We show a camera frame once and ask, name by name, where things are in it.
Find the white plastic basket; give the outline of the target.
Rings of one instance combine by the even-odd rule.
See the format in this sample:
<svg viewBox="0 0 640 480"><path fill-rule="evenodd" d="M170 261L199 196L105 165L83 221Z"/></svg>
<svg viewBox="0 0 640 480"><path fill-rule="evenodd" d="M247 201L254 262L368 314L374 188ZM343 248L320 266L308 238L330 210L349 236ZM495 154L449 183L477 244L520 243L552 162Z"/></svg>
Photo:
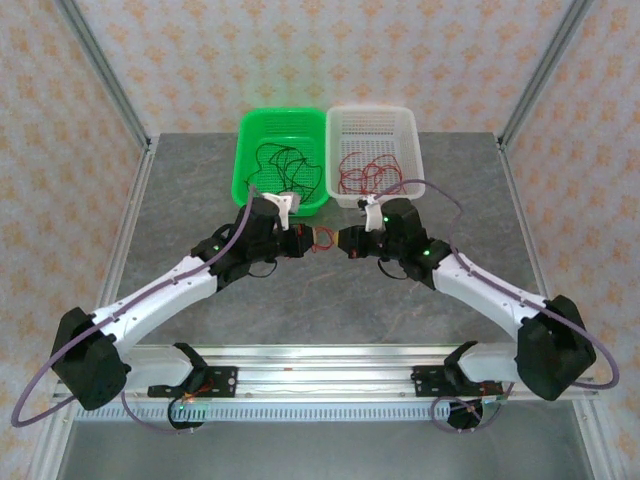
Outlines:
<svg viewBox="0 0 640 480"><path fill-rule="evenodd" d="M336 106L326 115L326 187L342 208L355 208L363 195L386 189L411 200L425 187L424 167L413 112L387 105Z"/></svg>

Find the green plastic basket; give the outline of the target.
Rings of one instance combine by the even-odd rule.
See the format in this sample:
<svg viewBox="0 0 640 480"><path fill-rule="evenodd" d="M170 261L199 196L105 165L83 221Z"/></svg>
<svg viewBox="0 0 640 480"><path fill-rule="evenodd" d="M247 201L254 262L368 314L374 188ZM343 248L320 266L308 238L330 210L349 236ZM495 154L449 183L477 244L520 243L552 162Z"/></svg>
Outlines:
<svg viewBox="0 0 640 480"><path fill-rule="evenodd" d="M295 192L297 215L315 215L329 199L326 187L326 114L315 108L260 108L238 129L231 195L244 205L249 188L262 193Z"/></svg>

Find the aluminium table edge rail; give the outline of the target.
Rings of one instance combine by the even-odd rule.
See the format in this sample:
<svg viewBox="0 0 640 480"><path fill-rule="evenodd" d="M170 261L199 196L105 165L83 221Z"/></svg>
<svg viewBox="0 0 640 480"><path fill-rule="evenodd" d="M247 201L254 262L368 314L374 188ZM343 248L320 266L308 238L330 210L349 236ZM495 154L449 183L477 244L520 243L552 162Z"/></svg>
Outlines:
<svg viewBox="0 0 640 480"><path fill-rule="evenodd" d="M517 192L515 178L507 155L498 146L498 156L508 184L511 198L522 230L528 257L531 263L536 286L541 294L548 294L548 288L535 251L534 241L525 218L523 203ZM597 394L583 396L572 401L578 429L585 446L587 460L595 480L624 480L618 468L614 451L610 448L606 432L607 422L602 410L602 398Z"/></svg>
<svg viewBox="0 0 640 480"><path fill-rule="evenodd" d="M106 279L98 297L98 307L106 306L116 299L158 142L158 136L152 137L149 145L143 149L108 264ZM43 421L43 430L39 435L26 480L56 480L79 408L80 405L76 401L68 403Z"/></svg>

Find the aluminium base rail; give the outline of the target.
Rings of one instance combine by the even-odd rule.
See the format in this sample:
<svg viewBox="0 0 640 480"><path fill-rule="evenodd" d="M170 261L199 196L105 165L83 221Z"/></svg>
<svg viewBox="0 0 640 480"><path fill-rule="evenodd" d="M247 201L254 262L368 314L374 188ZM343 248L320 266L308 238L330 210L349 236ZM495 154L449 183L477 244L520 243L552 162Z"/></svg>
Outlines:
<svg viewBox="0 0 640 480"><path fill-rule="evenodd" d="M458 347L427 345L142 345L126 353L122 391L147 396L154 385L182 383L194 367L239 368L235 398L257 401L364 402L416 398L417 365L444 365ZM501 383L517 399L537 399L523 383Z"/></svg>

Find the aluminium frame post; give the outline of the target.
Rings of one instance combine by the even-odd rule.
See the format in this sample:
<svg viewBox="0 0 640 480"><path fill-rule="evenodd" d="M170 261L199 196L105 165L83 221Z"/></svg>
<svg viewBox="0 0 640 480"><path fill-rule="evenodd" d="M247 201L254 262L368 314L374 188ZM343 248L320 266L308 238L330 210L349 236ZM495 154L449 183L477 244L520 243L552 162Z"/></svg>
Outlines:
<svg viewBox="0 0 640 480"><path fill-rule="evenodd" d="M53 0L113 101L130 134L143 148L151 143L142 122L76 0Z"/></svg>
<svg viewBox="0 0 640 480"><path fill-rule="evenodd" d="M515 140L593 2L594 0L571 0L569 8L554 31L503 131L496 137L500 151L505 152Z"/></svg>

